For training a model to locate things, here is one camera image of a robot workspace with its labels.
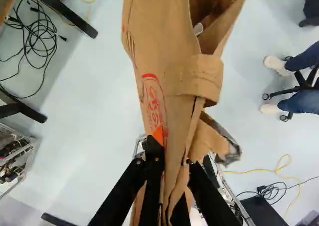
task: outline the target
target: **person's leg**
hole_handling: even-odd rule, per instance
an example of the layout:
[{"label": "person's leg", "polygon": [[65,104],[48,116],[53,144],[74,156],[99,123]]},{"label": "person's leg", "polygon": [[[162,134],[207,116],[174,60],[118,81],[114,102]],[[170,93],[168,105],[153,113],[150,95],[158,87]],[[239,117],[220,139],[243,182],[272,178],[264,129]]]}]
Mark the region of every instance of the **person's leg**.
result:
[{"label": "person's leg", "polygon": [[285,64],[285,69],[289,71],[297,71],[306,69],[319,63],[319,41],[310,46],[303,53],[292,57]]},{"label": "person's leg", "polygon": [[296,114],[319,115],[319,90],[301,90],[289,99],[280,101],[278,108]]}]

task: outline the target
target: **black chair base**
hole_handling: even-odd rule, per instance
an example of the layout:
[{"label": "black chair base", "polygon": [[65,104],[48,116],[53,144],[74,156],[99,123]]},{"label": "black chair base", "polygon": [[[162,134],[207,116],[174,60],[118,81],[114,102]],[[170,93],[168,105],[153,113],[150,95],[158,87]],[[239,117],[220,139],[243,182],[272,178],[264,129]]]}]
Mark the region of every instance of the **black chair base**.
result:
[{"label": "black chair base", "polygon": [[[274,92],[274,93],[271,93],[271,94],[265,93],[265,94],[263,94],[263,100],[270,100],[273,97],[278,96],[278,95],[296,93],[296,92],[299,92],[301,90],[319,90],[319,78],[317,79],[316,83],[314,84],[315,77],[316,77],[316,74],[317,74],[318,70],[319,70],[319,64],[315,65],[313,67],[313,69],[310,72],[310,74],[307,77],[307,79],[304,79],[303,75],[300,73],[299,70],[296,71],[295,72],[295,78],[296,78],[299,86],[295,86],[292,89],[281,90],[281,91]],[[279,119],[281,121],[283,121],[283,122],[287,122],[287,121],[289,121],[289,120],[291,120],[293,118],[293,115],[294,114],[292,112],[289,112],[288,115],[281,115],[279,117]]]}]

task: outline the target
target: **hanging garment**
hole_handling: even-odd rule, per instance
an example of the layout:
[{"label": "hanging garment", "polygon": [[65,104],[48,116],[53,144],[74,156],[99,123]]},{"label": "hanging garment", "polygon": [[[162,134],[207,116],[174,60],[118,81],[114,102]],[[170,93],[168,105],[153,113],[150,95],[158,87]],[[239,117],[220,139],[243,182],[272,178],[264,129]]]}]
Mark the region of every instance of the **hanging garment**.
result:
[{"label": "hanging garment", "polygon": [[[244,1],[124,0],[122,43],[133,63],[145,132],[165,151],[159,212],[164,225],[184,193],[192,200],[188,158],[201,160],[211,150],[225,164],[239,157],[237,143],[219,133],[204,108],[219,101],[220,57]],[[200,21],[205,30],[197,39],[193,26]],[[144,191],[136,197],[132,226],[138,225]]]}]

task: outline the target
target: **metal rack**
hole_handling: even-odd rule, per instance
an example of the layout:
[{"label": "metal rack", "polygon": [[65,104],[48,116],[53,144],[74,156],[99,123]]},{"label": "metal rack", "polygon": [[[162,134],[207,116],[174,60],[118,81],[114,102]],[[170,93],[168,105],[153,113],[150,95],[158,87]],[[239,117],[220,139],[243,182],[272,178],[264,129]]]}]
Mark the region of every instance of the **metal rack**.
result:
[{"label": "metal rack", "polygon": [[[2,167],[6,165],[11,159],[18,156],[22,152],[24,152],[23,155],[21,155],[20,157],[17,157],[15,160],[16,166],[22,166],[22,165],[25,165],[25,166],[21,174],[15,180],[13,180],[14,184],[12,184],[12,182],[11,183],[5,182],[2,185],[0,185],[0,191],[1,191],[0,200],[1,200],[5,195],[7,195],[10,191],[12,191],[16,186],[18,186],[25,179],[28,167],[34,155],[34,149],[37,146],[38,141],[35,137],[20,133],[2,123],[0,123],[0,134],[2,136],[3,135],[13,136],[12,141],[19,141],[23,139],[27,139],[29,141],[27,145],[21,147],[20,149],[17,149],[14,152],[11,152],[8,156],[4,157],[3,159],[0,159],[0,167]],[[0,141],[0,148],[4,148],[4,147],[5,145],[3,144],[1,145],[1,141]]]}]

